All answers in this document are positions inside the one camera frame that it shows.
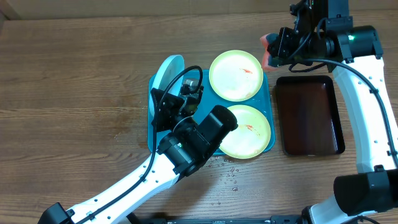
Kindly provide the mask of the light blue plate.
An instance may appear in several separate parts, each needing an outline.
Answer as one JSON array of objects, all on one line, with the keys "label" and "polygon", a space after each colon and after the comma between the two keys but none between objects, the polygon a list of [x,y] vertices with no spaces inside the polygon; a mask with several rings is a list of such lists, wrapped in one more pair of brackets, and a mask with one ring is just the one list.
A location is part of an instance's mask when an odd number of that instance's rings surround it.
[{"label": "light blue plate", "polygon": [[[159,90],[165,90],[168,84],[183,70],[185,69],[185,61],[181,55],[171,55],[167,57],[162,65],[159,67],[157,73],[152,79],[152,84],[149,84],[149,111],[150,114],[154,115],[154,103],[152,101],[150,91],[153,88]],[[183,78],[179,78],[178,81],[173,85],[168,93],[178,96],[180,88],[183,82]]]}]

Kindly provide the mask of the yellow-green plate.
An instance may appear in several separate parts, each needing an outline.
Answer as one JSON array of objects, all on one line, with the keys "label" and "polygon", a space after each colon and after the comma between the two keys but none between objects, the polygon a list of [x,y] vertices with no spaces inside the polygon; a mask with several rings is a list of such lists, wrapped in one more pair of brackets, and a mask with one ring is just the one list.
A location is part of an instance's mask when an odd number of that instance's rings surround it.
[{"label": "yellow-green plate", "polygon": [[218,96],[240,102],[252,98],[261,89],[264,75],[256,57],[242,50],[229,50],[212,62],[209,81]]},{"label": "yellow-green plate", "polygon": [[271,126],[257,109],[247,105],[228,107],[238,122],[238,127],[222,141],[220,150],[236,159],[250,159],[261,154],[271,140]]}]

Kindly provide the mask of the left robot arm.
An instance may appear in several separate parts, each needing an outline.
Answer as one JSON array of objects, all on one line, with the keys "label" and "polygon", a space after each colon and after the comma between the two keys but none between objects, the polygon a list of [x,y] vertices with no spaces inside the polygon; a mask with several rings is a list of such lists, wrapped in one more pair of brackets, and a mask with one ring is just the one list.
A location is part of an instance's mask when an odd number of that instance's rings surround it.
[{"label": "left robot arm", "polygon": [[216,105],[201,123],[193,114],[203,94],[201,83],[154,80],[150,88],[155,135],[150,157],[99,195],[65,210],[55,203],[41,215],[43,223],[120,223],[155,194],[203,167],[227,134],[238,127],[234,114]]}]

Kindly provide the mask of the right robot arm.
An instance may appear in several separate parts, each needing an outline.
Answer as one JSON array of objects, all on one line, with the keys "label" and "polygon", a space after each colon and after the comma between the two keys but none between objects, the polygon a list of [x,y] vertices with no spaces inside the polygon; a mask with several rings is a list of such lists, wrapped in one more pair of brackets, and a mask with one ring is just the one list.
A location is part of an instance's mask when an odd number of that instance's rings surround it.
[{"label": "right robot arm", "polygon": [[357,223],[397,207],[397,124],[384,82],[383,50],[373,26],[355,26],[347,1],[302,0],[294,27],[264,36],[266,70],[326,65],[346,103],[357,173],[339,176],[333,195],[306,207],[298,223]]}]

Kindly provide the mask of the red and grey sponge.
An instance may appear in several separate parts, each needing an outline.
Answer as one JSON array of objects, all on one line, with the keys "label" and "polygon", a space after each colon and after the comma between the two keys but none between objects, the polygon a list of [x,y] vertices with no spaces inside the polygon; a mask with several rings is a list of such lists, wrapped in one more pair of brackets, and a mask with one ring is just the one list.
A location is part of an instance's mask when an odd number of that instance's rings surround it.
[{"label": "red and grey sponge", "polygon": [[262,57],[262,62],[261,62],[261,67],[265,72],[273,72],[277,70],[277,67],[273,67],[269,65],[269,59],[270,59],[270,53],[268,52],[268,46],[269,44],[273,43],[273,41],[276,40],[276,38],[278,38],[278,34],[275,33],[270,33],[270,34],[266,34],[263,35],[260,38],[260,42],[262,44],[262,46],[265,49],[264,55]]}]

